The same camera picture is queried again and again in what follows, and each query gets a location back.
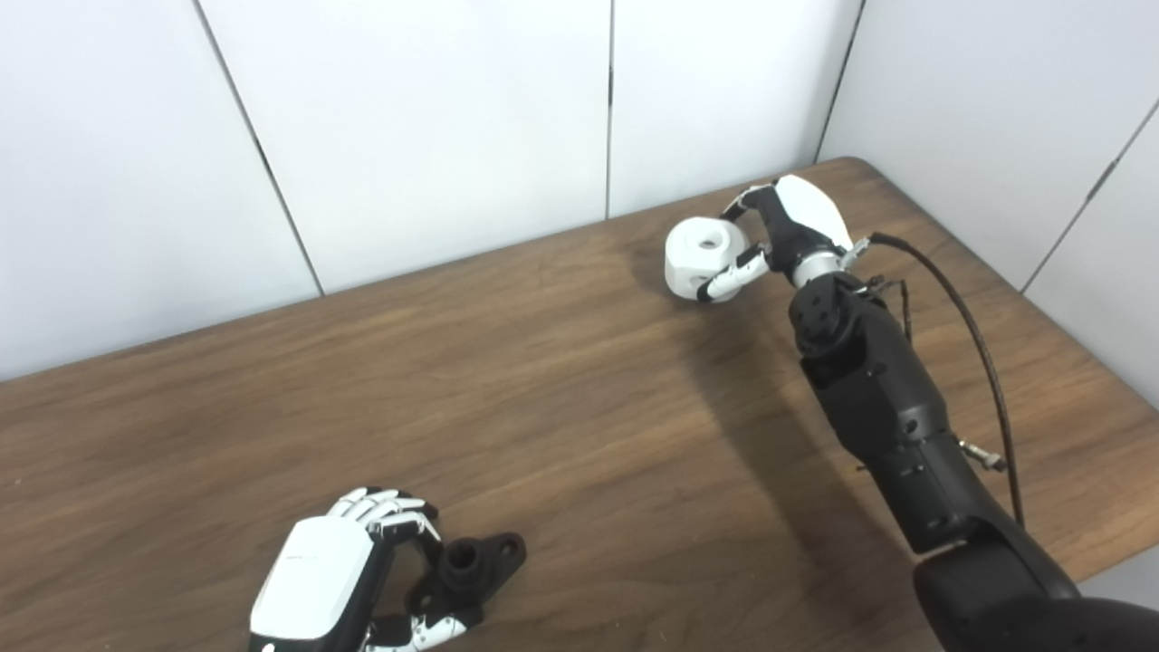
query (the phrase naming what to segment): black arm segment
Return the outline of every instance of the black arm segment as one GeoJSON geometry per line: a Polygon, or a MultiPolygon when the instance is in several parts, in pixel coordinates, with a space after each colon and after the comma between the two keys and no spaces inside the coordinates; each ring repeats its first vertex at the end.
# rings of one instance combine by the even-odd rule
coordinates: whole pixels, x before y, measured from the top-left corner
{"type": "Polygon", "coordinates": [[[873,475],[913,551],[941,549],[914,570],[914,588],[946,651],[1159,650],[1159,613],[1080,598],[993,499],[901,325],[863,288],[844,272],[814,278],[789,320],[841,446],[873,475]]]}

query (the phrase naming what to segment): cable connector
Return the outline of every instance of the cable connector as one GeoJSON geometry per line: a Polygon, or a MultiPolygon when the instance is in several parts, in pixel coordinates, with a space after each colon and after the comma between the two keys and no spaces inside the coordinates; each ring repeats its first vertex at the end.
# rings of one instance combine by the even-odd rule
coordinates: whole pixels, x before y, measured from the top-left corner
{"type": "Polygon", "coordinates": [[[982,468],[986,471],[998,471],[999,474],[1006,471],[1006,461],[1003,460],[1001,455],[978,448],[965,440],[957,440],[957,446],[962,448],[962,453],[967,457],[982,464],[982,468]]]}

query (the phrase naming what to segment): white robotic hand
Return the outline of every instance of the white robotic hand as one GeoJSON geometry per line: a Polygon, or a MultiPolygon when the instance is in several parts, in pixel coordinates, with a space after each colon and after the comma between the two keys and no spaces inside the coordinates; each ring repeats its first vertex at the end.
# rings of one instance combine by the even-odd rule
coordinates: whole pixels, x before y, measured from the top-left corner
{"type": "MultiPolygon", "coordinates": [[[[672,228],[665,241],[665,279],[677,295],[702,302],[732,298],[736,292],[768,271],[785,272],[797,287],[818,276],[848,269],[868,246],[868,240],[854,243],[833,200],[819,188],[795,175],[786,175],[763,185],[742,191],[720,214],[734,222],[750,208],[756,208],[768,232],[768,243],[757,243],[735,252],[735,259],[720,268],[701,269],[705,251],[699,246],[713,244],[705,218],[688,218],[672,228]],[[705,237],[692,236],[692,229],[706,229],[705,237]],[[684,281],[686,276],[704,279],[694,292],[684,281]]],[[[727,229],[743,240],[731,224],[727,229]]]]}
{"type": "Polygon", "coordinates": [[[416,541],[428,563],[437,564],[437,517],[433,506],[404,492],[362,488],[326,515],[298,521],[250,613],[250,652],[423,650],[466,631],[449,616],[432,628],[414,623],[406,639],[395,633],[398,646],[373,646],[371,614],[394,551],[416,541]]]}

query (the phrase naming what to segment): white fingertip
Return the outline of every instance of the white fingertip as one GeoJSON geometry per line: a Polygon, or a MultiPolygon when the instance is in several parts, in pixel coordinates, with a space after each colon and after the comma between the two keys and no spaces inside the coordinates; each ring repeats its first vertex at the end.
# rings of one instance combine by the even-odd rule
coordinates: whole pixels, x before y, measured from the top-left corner
{"type": "Polygon", "coordinates": [[[358,488],[355,491],[343,496],[330,507],[330,511],[326,513],[327,517],[341,517],[350,506],[357,503],[362,497],[366,496],[366,488],[358,488]]]}
{"type": "Polygon", "coordinates": [[[391,514],[389,517],[384,517],[381,519],[376,519],[373,521],[366,522],[366,529],[377,528],[378,532],[382,532],[386,528],[394,526],[401,526],[403,523],[415,523],[418,526],[418,534],[416,536],[423,539],[433,539],[436,542],[443,541],[439,536],[438,530],[431,525],[430,520],[422,512],[399,512],[398,514],[391,514]]]}
{"type": "Polygon", "coordinates": [[[385,500],[393,500],[399,496],[398,490],[386,490],[378,493],[372,493],[370,496],[363,497],[362,500],[355,503],[350,506],[350,510],[342,515],[345,519],[358,520],[362,519],[363,514],[370,512],[371,510],[378,507],[385,500]]]}
{"type": "Polygon", "coordinates": [[[398,514],[399,512],[422,510],[424,505],[427,505],[427,501],[421,498],[395,498],[393,500],[380,503],[377,507],[359,517],[358,522],[369,523],[377,519],[381,519],[382,517],[398,514]]]}

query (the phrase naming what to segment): robotic hand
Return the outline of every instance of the robotic hand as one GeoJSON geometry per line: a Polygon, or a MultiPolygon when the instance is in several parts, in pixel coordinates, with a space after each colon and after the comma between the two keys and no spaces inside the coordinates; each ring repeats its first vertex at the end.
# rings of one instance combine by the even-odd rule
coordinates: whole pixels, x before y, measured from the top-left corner
{"type": "MultiPolygon", "coordinates": [[[[749,208],[760,213],[771,244],[742,252],[694,298],[728,300],[764,271],[783,272],[796,287],[788,310],[801,371],[838,441],[873,476],[910,548],[930,554],[914,569],[913,586],[945,650],[1159,650],[1159,613],[1079,595],[1020,519],[978,481],[967,459],[998,469],[998,456],[958,440],[906,332],[875,285],[848,272],[868,246],[884,244],[910,252],[938,278],[975,337],[1006,437],[1001,390],[977,323],[930,258],[882,233],[853,243],[833,202],[796,176],[741,192],[720,218],[734,221],[749,208]]],[[[669,287],[688,296],[671,278],[669,287]]],[[[1020,517],[1012,453],[1008,447],[1007,471],[1020,517]]]]}
{"type": "MultiPolygon", "coordinates": [[[[424,594],[443,586],[436,581],[435,569],[465,566],[461,554],[458,558],[444,555],[431,525],[437,517],[433,506],[408,493],[362,488],[340,498],[326,515],[298,521],[254,603],[249,651],[418,651],[481,622],[480,605],[486,596],[442,603],[437,614],[430,609],[430,598],[416,599],[409,615],[371,618],[400,545],[416,542],[432,569],[420,583],[418,591],[424,594]]],[[[508,564],[505,580],[523,563],[524,550],[517,535],[501,536],[505,539],[500,545],[505,550],[515,547],[519,554],[508,564]]],[[[462,550],[474,544],[474,540],[462,540],[451,548],[462,550]]],[[[478,555],[466,566],[478,567],[487,561],[478,555]]],[[[488,588],[494,593],[501,585],[490,581],[488,588]]]]}

